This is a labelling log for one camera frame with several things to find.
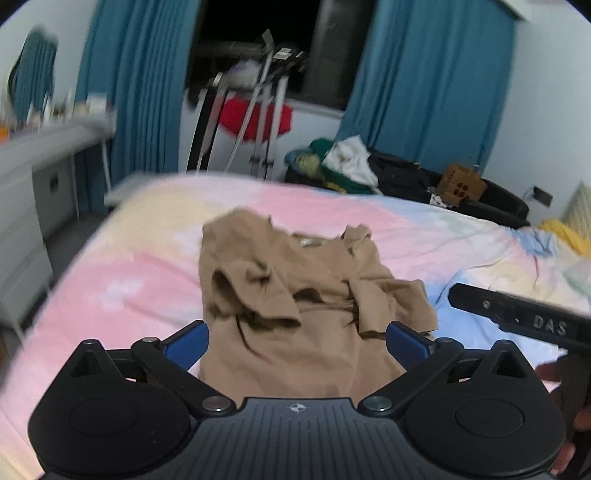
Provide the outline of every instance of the drawer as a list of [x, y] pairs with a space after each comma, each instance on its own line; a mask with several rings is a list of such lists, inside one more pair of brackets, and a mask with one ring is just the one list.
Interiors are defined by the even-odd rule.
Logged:
[[35, 210], [31, 210], [24, 220], [18, 222], [14, 232], [2, 236], [0, 242], [0, 287], [36, 249], [40, 249], [42, 246], [43, 237], [41, 230], [39, 230], [37, 214]]
[[45, 285], [51, 280], [53, 272], [45, 247], [31, 259], [28, 268], [10, 287], [6, 286], [0, 294], [3, 320], [7, 325], [21, 323], [25, 315], [39, 298]]
[[0, 233], [35, 208], [31, 173], [8, 184], [0, 183]]

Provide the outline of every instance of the bed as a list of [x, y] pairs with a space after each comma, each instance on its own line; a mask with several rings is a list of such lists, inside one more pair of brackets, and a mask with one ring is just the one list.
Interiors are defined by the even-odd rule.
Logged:
[[41, 475], [27, 421], [81, 340], [128, 348], [141, 337], [165, 338], [201, 318], [202, 226], [238, 206], [270, 216], [289, 231], [328, 237], [340, 235], [347, 224], [368, 225], [393, 275], [425, 282], [439, 317], [435, 336], [456, 338], [469, 348], [512, 339], [534, 365], [559, 354], [552, 345], [503, 333], [486, 319], [453, 310], [447, 291], [459, 281], [591, 310], [573, 280], [585, 284], [591, 267], [549, 233], [512, 231], [389, 197], [345, 196], [238, 176], [168, 177], [138, 192], [103, 224], [38, 313], [0, 392], [2, 480]]

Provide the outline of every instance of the blue curtain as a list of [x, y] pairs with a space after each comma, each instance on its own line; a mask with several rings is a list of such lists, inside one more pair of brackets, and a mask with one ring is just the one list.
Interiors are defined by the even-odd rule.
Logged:
[[502, 115], [516, 19], [499, 0], [378, 0], [338, 140], [443, 171], [484, 168]]
[[36, 111], [43, 110], [45, 96], [53, 96], [53, 65], [57, 43], [47, 38], [43, 30], [32, 30], [22, 47], [9, 77], [8, 94], [19, 122], [27, 120], [33, 103]]
[[[133, 171], [178, 171], [184, 85], [200, 0], [100, 0], [76, 100], [105, 93], [118, 111], [110, 147], [113, 185]], [[100, 149], [76, 162], [80, 209], [104, 210]]]

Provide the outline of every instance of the window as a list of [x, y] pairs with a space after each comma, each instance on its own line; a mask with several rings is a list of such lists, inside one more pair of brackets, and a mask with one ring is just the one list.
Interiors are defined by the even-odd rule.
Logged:
[[[288, 96], [344, 108], [349, 100], [375, 0], [209, 0], [198, 20], [199, 41], [253, 42], [266, 29], [277, 44], [309, 54], [303, 73], [292, 71]], [[203, 86], [231, 59], [195, 59], [188, 86]]]

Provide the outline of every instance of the metal screw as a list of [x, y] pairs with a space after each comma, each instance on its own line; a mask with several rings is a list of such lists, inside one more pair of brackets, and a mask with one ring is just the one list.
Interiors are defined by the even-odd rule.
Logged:
[[392, 408], [392, 401], [389, 398], [374, 395], [366, 398], [363, 406], [369, 411], [386, 411]]
[[232, 406], [232, 402], [229, 398], [214, 395], [203, 400], [201, 406], [207, 411], [220, 413], [229, 409]]

